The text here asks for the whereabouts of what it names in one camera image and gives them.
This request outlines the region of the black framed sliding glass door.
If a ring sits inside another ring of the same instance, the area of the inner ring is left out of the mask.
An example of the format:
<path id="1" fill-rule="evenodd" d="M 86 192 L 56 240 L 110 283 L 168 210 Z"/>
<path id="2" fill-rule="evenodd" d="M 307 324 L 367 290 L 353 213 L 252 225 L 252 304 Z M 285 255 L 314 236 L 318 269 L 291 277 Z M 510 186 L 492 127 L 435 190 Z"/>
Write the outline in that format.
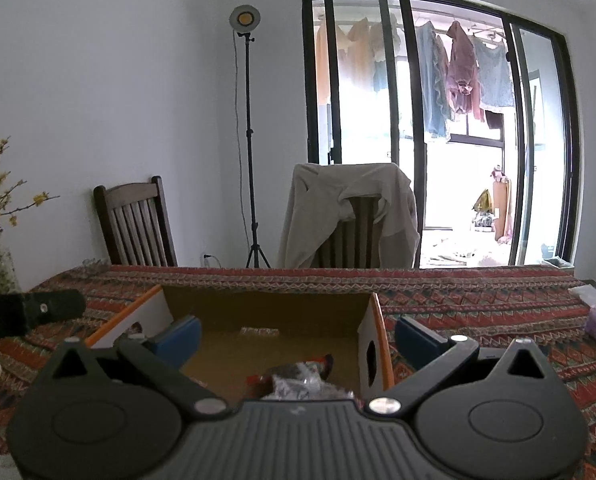
<path id="1" fill-rule="evenodd" d="M 566 39 L 465 0 L 302 0 L 308 159 L 392 162 L 414 266 L 568 268 L 580 122 Z"/>

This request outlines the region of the open cardboard box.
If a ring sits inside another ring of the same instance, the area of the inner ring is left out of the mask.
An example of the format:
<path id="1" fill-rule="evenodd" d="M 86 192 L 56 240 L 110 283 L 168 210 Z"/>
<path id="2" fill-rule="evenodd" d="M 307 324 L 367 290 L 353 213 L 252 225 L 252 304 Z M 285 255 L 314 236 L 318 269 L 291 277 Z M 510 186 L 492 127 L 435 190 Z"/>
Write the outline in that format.
<path id="1" fill-rule="evenodd" d="M 361 400 L 394 386 L 382 308 L 374 292 L 263 292 L 154 286 L 86 338 L 109 348 L 123 334 L 153 337 L 187 315 L 194 353 L 176 363 L 186 376 L 235 404 L 251 395 L 250 378 L 273 367 L 332 356 L 328 380 Z"/>

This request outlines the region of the red black snack packet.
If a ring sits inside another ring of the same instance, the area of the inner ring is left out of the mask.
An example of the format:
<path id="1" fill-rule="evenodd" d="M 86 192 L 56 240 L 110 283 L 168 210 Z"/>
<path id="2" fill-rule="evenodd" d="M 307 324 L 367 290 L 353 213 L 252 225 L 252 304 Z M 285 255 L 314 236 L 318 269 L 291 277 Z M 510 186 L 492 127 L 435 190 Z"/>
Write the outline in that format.
<path id="1" fill-rule="evenodd" d="M 352 391 L 328 381 L 334 358 L 326 354 L 314 360 L 269 368 L 261 375 L 246 379 L 250 398 L 273 401 L 353 400 Z"/>

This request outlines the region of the dark wooden chair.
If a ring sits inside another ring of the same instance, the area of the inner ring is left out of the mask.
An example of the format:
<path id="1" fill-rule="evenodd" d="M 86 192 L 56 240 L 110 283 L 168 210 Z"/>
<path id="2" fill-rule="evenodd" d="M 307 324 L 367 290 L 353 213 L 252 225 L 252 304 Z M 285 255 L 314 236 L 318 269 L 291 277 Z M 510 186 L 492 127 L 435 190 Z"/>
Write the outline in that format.
<path id="1" fill-rule="evenodd" d="M 97 185 L 93 200 L 111 264 L 177 266 L 164 182 Z"/>

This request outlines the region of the pink hanging shirt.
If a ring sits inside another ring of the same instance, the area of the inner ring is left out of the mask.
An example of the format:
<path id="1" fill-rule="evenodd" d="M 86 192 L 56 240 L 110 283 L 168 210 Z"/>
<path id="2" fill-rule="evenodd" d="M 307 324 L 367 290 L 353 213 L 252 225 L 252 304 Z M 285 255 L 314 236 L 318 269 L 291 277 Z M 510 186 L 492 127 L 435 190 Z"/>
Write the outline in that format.
<path id="1" fill-rule="evenodd" d="M 446 88 L 450 105 L 456 114 L 472 114 L 473 118 L 484 120 L 480 107 L 480 84 L 475 48 L 462 25 L 454 21 L 447 35 L 452 40 Z"/>

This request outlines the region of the blue hanging garment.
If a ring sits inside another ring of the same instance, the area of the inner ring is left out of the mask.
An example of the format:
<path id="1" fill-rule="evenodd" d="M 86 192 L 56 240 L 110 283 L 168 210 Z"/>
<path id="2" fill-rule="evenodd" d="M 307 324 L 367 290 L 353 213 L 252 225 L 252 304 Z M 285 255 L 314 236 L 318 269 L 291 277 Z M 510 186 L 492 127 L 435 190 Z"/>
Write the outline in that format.
<path id="1" fill-rule="evenodd" d="M 415 36 L 420 64 L 425 139 L 447 141 L 447 121 L 452 118 L 446 88 L 447 52 L 432 22 L 427 21 L 417 26 Z"/>

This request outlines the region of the beige jacket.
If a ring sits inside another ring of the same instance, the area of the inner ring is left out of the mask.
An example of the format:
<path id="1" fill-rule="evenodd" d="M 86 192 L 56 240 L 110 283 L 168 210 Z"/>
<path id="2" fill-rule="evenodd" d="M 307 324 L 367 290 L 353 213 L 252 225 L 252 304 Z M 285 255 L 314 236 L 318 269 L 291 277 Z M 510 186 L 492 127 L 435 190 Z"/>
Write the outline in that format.
<path id="1" fill-rule="evenodd" d="M 296 165 L 276 265 L 310 266 L 338 223 L 356 218 L 354 198 L 377 200 L 374 222 L 382 226 L 377 243 L 380 266 L 411 269 L 420 242 L 416 200 L 411 180 L 393 162 Z"/>

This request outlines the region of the wall power outlet with plug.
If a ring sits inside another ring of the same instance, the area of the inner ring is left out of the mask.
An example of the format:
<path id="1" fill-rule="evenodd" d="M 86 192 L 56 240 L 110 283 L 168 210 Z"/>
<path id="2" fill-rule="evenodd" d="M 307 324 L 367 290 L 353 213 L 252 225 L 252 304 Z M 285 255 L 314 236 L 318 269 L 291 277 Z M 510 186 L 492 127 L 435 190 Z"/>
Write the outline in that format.
<path id="1" fill-rule="evenodd" d="M 219 258 L 215 255 L 207 254 L 206 252 L 202 255 L 202 266 L 204 268 L 222 268 L 222 263 Z"/>

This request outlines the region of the studio light on tripod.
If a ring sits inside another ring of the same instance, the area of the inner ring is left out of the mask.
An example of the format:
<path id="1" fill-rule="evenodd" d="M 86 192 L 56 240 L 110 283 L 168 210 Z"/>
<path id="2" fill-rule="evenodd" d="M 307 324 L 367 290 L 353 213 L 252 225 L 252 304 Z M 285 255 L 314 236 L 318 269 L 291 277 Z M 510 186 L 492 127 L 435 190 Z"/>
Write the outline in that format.
<path id="1" fill-rule="evenodd" d="M 269 259 L 266 258 L 260 242 L 259 242 L 259 223 L 256 208 L 256 194 L 255 194 L 255 174 L 254 174 L 254 150 L 252 149 L 252 137 L 254 136 L 254 128 L 251 125 L 251 94 L 250 94 L 250 48 L 255 42 L 252 33 L 260 24 L 260 12 L 251 4 L 241 4 L 236 6 L 228 18 L 233 32 L 237 38 L 243 40 L 244 43 L 244 59 L 245 59 L 245 112 L 246 112 L 246 148 L 247 148 L 247 177 L 248 177 L 248 191 L 249 191 L 249 210 L 250 210 L 250 232 L 251 242 L 249 244 L 249 252 L 246 266 L 248 268 L 259 269 L 264 264 L 268 269 L 271 265 Z"/>

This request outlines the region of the chair under beige jacket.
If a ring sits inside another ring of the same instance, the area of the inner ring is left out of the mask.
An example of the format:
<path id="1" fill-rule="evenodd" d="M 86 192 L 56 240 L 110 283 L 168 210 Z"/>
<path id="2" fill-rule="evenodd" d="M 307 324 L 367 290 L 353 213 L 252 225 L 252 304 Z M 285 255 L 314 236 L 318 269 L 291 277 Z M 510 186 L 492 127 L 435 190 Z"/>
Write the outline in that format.
<path id="1" fill-rule="evenodd" d="M 376 222 L 378 197 L 353 197 L 354 218 L 341 221 L 319 247 L 312 268 L 377 269 L 380 267 L 378 242 L 383 221 Z"/>

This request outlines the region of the light blue hanging shirt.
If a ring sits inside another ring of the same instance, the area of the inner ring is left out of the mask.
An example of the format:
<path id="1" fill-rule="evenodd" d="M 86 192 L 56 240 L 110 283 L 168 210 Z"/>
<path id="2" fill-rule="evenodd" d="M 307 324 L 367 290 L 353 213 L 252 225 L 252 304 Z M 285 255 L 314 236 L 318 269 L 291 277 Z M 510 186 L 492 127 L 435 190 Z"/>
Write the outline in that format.
<path id="1" fill-rule="evenodd" d="M 513 107 L 513 79 L 506 47 L 497 44 L 492 48 L 477 37 L 473 37 L 472 43 L 478 64 L 481 107 L 490 112 Z"/>

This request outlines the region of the patterned red tablecloth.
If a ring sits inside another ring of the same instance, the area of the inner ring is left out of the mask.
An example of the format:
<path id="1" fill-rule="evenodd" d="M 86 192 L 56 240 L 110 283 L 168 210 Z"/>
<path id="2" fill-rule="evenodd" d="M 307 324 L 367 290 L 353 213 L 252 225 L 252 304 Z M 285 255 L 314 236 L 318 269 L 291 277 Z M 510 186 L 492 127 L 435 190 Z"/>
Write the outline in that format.
<path id="1" fill-rule="evenodd" d="M 583 330 L 588 306 L 571 293 L 579 284 L 548 266 L 415 271 L 78 266 L 36 290 L 80 290 L 88 302 L 83 318 L 0 340 L 0 454 L 8 451 L 5 429 L 17 402 L 56 344 L 66 336 L 91 335 L 156 285 L 229 292 L 375 292 L 388 328 L 399 315 L 411 315 L 432 330 L 456 330 L 485 347 L 502 348 L 520 335 L 537 341 L 589 424 L 589 447 L 576 476 L 596 479 L 596 342 Z"/>

